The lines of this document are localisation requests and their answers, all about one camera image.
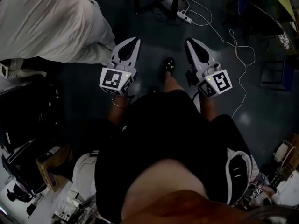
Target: white cable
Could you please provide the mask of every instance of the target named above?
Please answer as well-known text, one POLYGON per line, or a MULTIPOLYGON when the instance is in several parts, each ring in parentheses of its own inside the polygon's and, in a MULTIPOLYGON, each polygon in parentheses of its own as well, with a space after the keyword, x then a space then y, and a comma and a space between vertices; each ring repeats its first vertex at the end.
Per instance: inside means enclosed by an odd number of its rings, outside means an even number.
MULTIPOLYGON (((189 7, 190 7, 190 4, 188 3, 188 8, 185 10, 185 13, 186 13, 187 11, 194 12, 194 11, 192 11, 192 10, 189 10, 189 7)), ((204 7, 204 8, 210 12, 210 14, 211 14, 211 22, 208 22, 207 19, 205 19, 204 16, 202 16, 202 15, 200 15, 200 14, 194 12, 194 13, 197 14, 198 16, 202 17, 202 18, 207 22, 207 24, 199 25, 199 24, 196 24, 196 23, 193 22, 193 21, 192 21, 192 23, 193 23, 194 25, 196 25, 196 26, 206 26, 206 25, 210 25, 211 28, 214 30, 214 32, 220 37, 220 39, 221 39, 224 43, 226 43, 226 44, 232 46, 232 47, 235 49, 235 56, 237 57, 237 59, 238 59, 238 60, 244 65, 244 67, 245 67, 245 71, 244 71, 244 72, 242 73, 242 75, 239 77, 239 84, 240 84, 240 86, 243 88, 243 90, 245 91, 245 95, 244 95, 244 98, 243 98, 241 104, 239 105, 239 107, 238 107, 238 108, 235 110, 235 112, 233 113, 233 115, 232 115, 232 118, 233 118, 233 116, 234 116, 235 113, 238 111, 238 109, 243 105, 244 100, 245 100, 246 95, 247 95, 247 92, 246 92, 245 88, 244 88, 243 85, 241 84, 241 78, 242 78, 242 77, 244 76, 244 74, 246 73, 246 71, 247 71, 247 67, 251 66, 253 63, 256 62, 256 55, 255 55, 254 49, 253 49, 251 46, 238 46, 237 40, 235 39, 234 31, 233 31, 232 29, 229 30, 229 34, 230 34, 231 37, 233 38, 233 40, 234 40, 234 44, 231 44, 231 43, 229 43, 229 42, 223 40, 223 38, 220 36, 220 34, 219 34, 219 33, 215 30, 215 28, 211 25, 211 23, 212 23, 212 12, 211 12, 209 9, 207 9, 206 7, 204 7), (254 57, 254 61, 253 61, 252 63, 250 63, 249 65, 246 65, 246 64, 239 58, 239 56, 238 56, 237 48, 242 48, 242 47, 252 49, 253 57, 254 57)))

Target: bracelet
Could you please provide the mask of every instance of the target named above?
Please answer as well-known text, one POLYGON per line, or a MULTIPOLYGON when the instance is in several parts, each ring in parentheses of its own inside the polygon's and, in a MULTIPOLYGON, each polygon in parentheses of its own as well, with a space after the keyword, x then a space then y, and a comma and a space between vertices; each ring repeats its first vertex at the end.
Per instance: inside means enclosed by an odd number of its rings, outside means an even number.
POLYGON ((124 110, 126 109, 126 108, 121 107, 121 106, 117 105, 116 103, 114 103, 113 99, 112 99, 112 104, 114 104, 115 106, 117 106, 117 107, 119 107, 119 108, 121 108, 121 109, 124 109, 124 110))

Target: power strip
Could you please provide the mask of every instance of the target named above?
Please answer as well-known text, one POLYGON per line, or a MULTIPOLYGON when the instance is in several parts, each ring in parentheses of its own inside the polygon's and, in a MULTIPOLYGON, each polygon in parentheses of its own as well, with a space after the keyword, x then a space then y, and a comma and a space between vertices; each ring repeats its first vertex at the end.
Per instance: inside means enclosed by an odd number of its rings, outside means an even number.
POLYGON ((189 24, 192 23, 192 19, 190 17, 187 17, 185 14, 183 14, 182 12, 177 12, 177 16, 180 18, 180 19, 183 19, 185 20, 186 22, 188 22, 189 24))

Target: concrete floor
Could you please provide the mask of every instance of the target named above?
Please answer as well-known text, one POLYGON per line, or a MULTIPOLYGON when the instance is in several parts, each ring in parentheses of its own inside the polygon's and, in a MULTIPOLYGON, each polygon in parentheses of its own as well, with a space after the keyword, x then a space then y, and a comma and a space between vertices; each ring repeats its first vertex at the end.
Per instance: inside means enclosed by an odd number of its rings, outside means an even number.
MULTIPOLYGON (((233 89, 214 98, 219 114, 232 115, 240 105, 244 90, 238 84, 238 79, 244 72, 244 66, 236 59, 234 49, 221 42, 209 26, 197 27, 184 22, 181 26, 175 27, 168 26, 166 23, 156 23, 159 16, 153 15, 149 10, 135 15, 133 0, 96 1, 114 30, 116 42, 133 36, 139 37, 142 41, 140 59, 136 64, 139 77, 135 87, 139 89, 139 96, 145 94, 152 86, 162 87, 158 75, 163 60, 168 56, 173 57, 177 63, 174 77, 190 96, 193 96, 196 88, 190 88, 185 78, 189 64, 184 49, 185 39, 192 37, 215 50, 217 60, 230 75, 233 89)), ((267 40, 260 35, 243 39, 238 36, 236 28, 230 25, 222 26, 226 18, 225 5, 229 0, 196 1, 212 11, 214 15, 212 25, 223 39, 233 42, 228 33, 228 30, 233 28, 238 44, 251 45, 256 51, 256 63, 247 69, 247 73, 242 78, 247 97, 234 116, 234 121, 258 165, 262 166, 270 160, 277 145, 299 127, 299 89, 298 79, 296 79, 298 75, 295 75, 294 91, 291 93, 271 91, 261 87, 263 62, 269 58, 281 60, 286 55, 285 51, 279 47, 275 39, 270 39, 267 48, 267 40)), ((178 9, 186 9, 186 2, 180 0, 178 9)), ((206 18, 209 16, 208 11, 196 4, 191 4, 191 9, 206 18)), ((190 16, 197 23, 205 23, 195 14, 190 13, 190 16)), ((245 63, 250 63, 253 59, 250 50, 240 50, 239 54, 245 63)), ((101 65, 44 63, 49 77, 56 78, 62 83, 65 103, 63 136, 69 142, 78 143, 85 123, 94 117, 103 118, 111 105, 112 97, 99 88, 101 65)))

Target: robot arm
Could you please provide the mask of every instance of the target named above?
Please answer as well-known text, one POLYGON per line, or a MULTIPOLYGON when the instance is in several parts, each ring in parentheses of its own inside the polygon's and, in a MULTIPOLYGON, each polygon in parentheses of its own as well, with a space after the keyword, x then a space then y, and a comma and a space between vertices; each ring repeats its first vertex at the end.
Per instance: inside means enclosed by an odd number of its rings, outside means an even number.
POLYGON ((191 68, 186 72, 189 86, 197 86, 207 98, 231 89, 228 73, 215 61, 214 52, 204 43, 193 38, 185 41, 185 50, 191 68))
POLYGON ((107 67, 101 73, 100 87, 104 92, 121 96, 126 94, 137 75, 134 67, 140 45, 140 39, 133 37, 114 48, 107 67))

